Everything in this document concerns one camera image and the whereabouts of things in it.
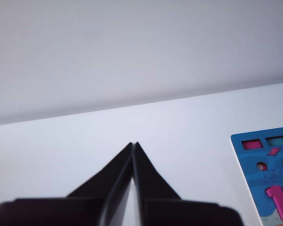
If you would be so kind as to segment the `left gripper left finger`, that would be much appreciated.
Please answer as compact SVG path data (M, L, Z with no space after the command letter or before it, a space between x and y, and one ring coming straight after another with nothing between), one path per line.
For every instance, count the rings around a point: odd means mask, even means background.
M132 172L129 143L102 170L62 198L0 204L0 226L120 226Z

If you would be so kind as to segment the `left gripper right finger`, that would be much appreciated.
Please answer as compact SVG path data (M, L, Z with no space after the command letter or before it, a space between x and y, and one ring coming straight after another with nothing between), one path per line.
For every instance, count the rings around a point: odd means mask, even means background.
M237 211L183 200L156 171L139 143L133 145L133 179L143 226L240 226Z

